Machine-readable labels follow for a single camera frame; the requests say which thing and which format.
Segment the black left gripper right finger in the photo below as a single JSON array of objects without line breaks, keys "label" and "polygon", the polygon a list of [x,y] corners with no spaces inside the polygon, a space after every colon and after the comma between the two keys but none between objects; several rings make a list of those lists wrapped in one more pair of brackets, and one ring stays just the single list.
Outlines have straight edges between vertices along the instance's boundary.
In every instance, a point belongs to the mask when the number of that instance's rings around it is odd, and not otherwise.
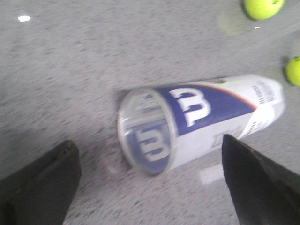
[{"label": "black left gripper right finger", "polygon": [[232,135],[224,135],[222,165],[241,225],[298,225],[300,176]]}]

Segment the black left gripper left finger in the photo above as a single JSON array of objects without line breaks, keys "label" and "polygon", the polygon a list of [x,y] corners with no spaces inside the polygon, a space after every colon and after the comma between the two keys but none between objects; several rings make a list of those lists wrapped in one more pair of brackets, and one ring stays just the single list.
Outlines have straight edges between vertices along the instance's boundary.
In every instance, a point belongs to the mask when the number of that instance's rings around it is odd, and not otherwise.
[{"label": "black left gripper left finger", "polygon": [[81,177],[79,149],[71,140],[0,180],[2,225],[61,225]]}]

